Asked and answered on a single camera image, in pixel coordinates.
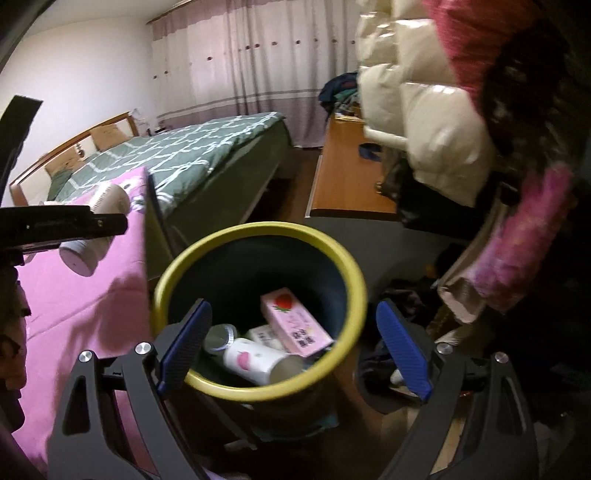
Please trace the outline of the left hand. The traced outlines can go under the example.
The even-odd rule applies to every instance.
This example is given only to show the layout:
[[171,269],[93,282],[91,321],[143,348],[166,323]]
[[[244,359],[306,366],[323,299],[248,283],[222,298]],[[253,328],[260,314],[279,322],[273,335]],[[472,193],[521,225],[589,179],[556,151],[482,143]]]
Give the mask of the left hand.
[[26,321],[31,314],[17,270],[1,267],[1,424],[13,433],[24,424],[21,390],[27,382]]

